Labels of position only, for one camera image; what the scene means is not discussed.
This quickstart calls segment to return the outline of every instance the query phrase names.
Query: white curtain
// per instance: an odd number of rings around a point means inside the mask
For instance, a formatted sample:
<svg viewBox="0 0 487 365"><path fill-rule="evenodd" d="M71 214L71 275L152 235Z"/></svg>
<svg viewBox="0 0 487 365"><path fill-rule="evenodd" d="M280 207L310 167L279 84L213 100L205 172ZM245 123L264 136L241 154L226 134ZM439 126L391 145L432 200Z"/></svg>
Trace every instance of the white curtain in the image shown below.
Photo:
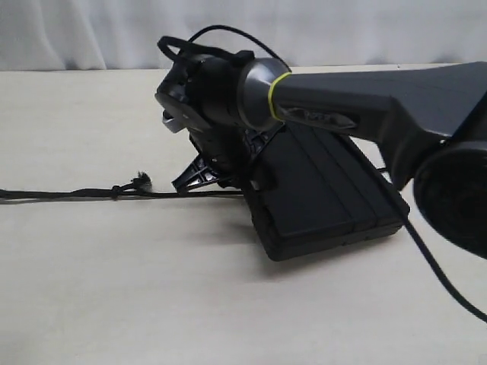
<svg viewBox="0 0 487 365"><path fill-rule="evenodd" d="M160 36L210 24L291 65L487 60L487 0L0 0L0 70L168 67ZM220 31L202 42L255 49Z"/></svg>

